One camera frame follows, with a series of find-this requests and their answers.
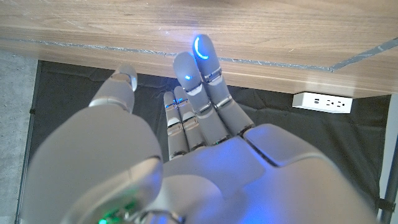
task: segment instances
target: wooden tabletop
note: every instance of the wooden tabletop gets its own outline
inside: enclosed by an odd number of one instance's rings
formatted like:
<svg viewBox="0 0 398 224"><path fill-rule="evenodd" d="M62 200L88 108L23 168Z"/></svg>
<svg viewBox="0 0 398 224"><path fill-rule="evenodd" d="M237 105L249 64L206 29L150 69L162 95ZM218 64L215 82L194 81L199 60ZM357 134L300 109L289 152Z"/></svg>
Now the wooden tabletop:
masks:
<svg viewBox="0 0 398 224"><path fill-rule="evenodd" d="M366 97L398 93L398 3L1 0L0 49L41 60L174 77L208 34L229 85Z"/></svg>

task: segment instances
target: electrical socket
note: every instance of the electrical socket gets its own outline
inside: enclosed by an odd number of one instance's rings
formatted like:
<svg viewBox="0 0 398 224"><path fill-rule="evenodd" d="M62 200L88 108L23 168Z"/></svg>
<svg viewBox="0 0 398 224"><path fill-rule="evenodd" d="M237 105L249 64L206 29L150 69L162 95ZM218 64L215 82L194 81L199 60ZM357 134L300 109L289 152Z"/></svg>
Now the electrical socket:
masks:
<svg viewBox="0 0 398 224"><path fill-rule="evenodd" d="M350 113L353 99L318 93L299 93L293 97L293 107L328 113Z"/></svg>

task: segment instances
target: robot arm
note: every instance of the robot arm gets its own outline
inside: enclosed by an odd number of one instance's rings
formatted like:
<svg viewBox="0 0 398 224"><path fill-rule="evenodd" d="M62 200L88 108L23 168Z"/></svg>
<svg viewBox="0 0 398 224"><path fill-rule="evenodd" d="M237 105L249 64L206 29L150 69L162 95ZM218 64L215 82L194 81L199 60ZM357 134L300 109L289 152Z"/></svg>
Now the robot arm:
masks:
<svg viewBox="0 0 398 224"><path fill-rule="evenodd" d="M164 95L170 161L131 114L136 74L123 66L89 107L40 146L27 176L27 223L375 223L318 149L270 124L254 127L232 99L213 44L173 64Z"/></svg>

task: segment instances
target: glowing blue fingertip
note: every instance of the glowing blue fingertip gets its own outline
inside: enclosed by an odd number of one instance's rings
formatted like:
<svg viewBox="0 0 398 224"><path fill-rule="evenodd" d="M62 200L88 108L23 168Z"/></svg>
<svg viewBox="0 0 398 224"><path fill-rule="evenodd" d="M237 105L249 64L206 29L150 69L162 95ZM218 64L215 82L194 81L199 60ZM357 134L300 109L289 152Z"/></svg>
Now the glowing blue fingertip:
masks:
<svg viewBox="0 0 398 224"><path fill-rule="evenodd" d="M202 55L200 52L199 52L199 50L198 50L198 42L199 42L199 37L197 37L197 39L195 40L195 51L197 52L197 55L200 57L200 58L202 58L202 59L208 59L209 58L209 56L207 56L207 55Z"/></svg>

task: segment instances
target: black backdrop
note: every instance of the black backdrop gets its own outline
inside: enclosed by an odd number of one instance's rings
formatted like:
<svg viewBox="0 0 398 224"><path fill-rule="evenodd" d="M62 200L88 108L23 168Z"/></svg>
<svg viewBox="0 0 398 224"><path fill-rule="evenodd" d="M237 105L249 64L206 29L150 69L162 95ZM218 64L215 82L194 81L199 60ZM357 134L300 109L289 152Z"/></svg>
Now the black backdrop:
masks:
<svg viewBox="0 0 398 224"><path fill-rule="evenodd" d="M113 72L53 62L40 62L39 66L30 159L55 128L88 106ZM178 81L139 75L138 82L133 113L149 123L159 140L164 161L167 161L163 94L172 91ZM235 86L228 88L256 125L280 126L319 148L376 208L390 95L356 99L351 114L329 114L293 108L291 94Z"/></svg>

